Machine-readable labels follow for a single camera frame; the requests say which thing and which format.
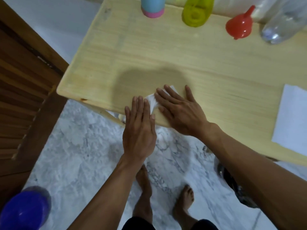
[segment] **finger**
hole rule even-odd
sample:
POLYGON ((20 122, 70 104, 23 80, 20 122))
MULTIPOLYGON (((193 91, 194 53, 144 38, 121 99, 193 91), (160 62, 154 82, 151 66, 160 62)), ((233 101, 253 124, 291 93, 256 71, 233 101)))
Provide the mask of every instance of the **finger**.
POLYGON ((190 89, 190 87, 188 85, 185 86, 185 92, 187 94, 187 99, 190 102, 196 102, 194 97, 193 97, 192 91, 191 91, 191 89, 190 89))
POLYGON ((138 97, 138 111, 136 114, 136 119, 142 120, 144 111, 144 100, 142 96, 138 97))
POLYGON ((151 132, 153 133, 153 135, 157 135, 156 134, 156 116, 155 116, 155 114, 150 116, 150 126, 151 126, 151 132))
POLYGON ((173 104, 179 104, 179 100, 177 100, 177 99, 175 99, 175 98, 169 96, 169 95, 168 95, 167 93, 165 93, 162 89, 157 88, 157 93, 158 93, 161 97, 163 97, 165 100, 167 100, 167 101, 169 101, 169 102, 171 102, 171 103, 173 103, 173 104))
POLYGON ((130 122, 130 109, 128 106, 125 106, 125 115, 126 115, 126 125, 130 122))
POLYGON ((175 104, 165 100, 163 97, 161 97, 157 92, 154 93, 154 96, 158 103, 160 103, 162 106, 166 107, 167 109, 171 109, 175 106, 175 104))
POLYGON ((138 111, 138 98, 136 96, 132 99, 132 107, 130 112, 130 122, 134 122, 136 118, 136 112, 138 111))
POLYGON ((172 113, 165 107, 159 106, 159 111, 167 118, 167 120, 171 123, 173 120, 174 116, 172 113))
POLYGON ((150 119, 150 105, 147 99, 144 99, 144 113, 143 113, 143 122, 149 123, 150 119))
POLYGON ((172 96, 173 98, 180 100, 180 101, 184 101, 185 99, 183 97, 181 97, 178 93, 176 93, 169 85, 164 85, 164 89, 168 92, 168 94, 170 96, 172 96))

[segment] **left hand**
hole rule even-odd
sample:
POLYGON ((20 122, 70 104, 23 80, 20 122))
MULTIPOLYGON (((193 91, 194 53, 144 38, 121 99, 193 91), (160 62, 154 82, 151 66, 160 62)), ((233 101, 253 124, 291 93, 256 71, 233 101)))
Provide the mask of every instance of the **left hand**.
POLYGON ((150 115, 150 105, 142 96, 133 97, 132 108, 125 107, 126 127, 122 135, 124 154, 145 160, 156 146, 155 115, 150 115))

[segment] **foot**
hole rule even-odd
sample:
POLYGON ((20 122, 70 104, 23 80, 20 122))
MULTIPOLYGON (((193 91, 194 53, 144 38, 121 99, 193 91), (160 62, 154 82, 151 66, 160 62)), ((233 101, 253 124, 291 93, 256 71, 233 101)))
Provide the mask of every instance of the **foot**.
POLYGON ((152 189, 150 185, 150 181, 148 179, 148 172, 145 165, 142 165, 141 169, 136 174, 136 181, 140 185, 143 194, 151 197, 152 189))
POLYGON ((173 217, 178 221, 183 213, 188 214, 188 209, 194 202, 194 192, 189 185, 185 185, 179 199, 173 208, 173 217))

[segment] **wooden table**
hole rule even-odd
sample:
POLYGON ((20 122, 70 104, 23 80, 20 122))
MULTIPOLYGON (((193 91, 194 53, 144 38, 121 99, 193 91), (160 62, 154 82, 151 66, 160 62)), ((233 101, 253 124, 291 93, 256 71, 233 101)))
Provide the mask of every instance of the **wooden table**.
MULTIPOLYGON (((135 95, 164 84, 184 95, 188 84, 207 118, 255 151, 307 166, 307 157, 271 142, 285 83, 307 89, 307 33, 271 46, 259 24, 233 40, 227 17, 212 15, 204 26, 181 20, 182 8, 166 6, 146 18, 139 0, 105 0, 57 92, 123 114, 135 95)), ((168 126, 156 109, 156 123, 168 126)))

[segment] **leg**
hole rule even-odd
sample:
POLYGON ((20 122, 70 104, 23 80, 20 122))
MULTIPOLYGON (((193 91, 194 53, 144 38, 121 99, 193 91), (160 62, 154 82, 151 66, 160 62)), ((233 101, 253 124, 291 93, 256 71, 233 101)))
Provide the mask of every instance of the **leg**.
POLYGON ((142 219, 152 224, 153 211, 150 206, 150 197, 152 195, 152 189, 150 181, 148 179, 147 169, 144 165, 142 165, 141 169, 136 174, 136 180, 142 189, 142 194, 134 207, 132 216, 141 217, 142 219))
POLYGON ((190 186, 186 185, 173 209, 173 217, 180 224, 182 230, 190 230, 198 222, 198 220, 191 217, 188 213, 188 209, 193 202, 193 190, 190 186))

